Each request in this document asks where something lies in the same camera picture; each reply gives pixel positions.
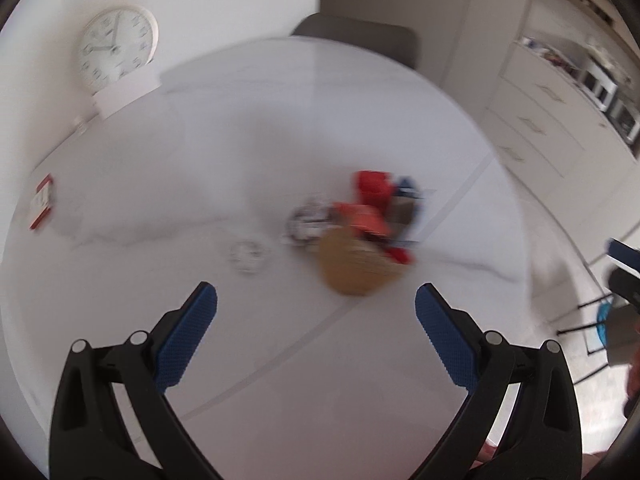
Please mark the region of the person's right hand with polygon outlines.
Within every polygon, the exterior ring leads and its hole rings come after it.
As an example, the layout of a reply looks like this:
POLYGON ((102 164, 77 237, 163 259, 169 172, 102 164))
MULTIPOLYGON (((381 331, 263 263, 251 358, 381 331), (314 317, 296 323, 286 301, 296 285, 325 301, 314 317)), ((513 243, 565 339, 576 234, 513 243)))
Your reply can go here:
POLYGON ((624 416, 626 418, 629 417, 634 406, 638 402, 639 399, 639 391, 640 391, 640 356, 639 352, 634 354, 630 362, 630 367, 628 370, 627 377, 627 401, 624 406, 624 416))

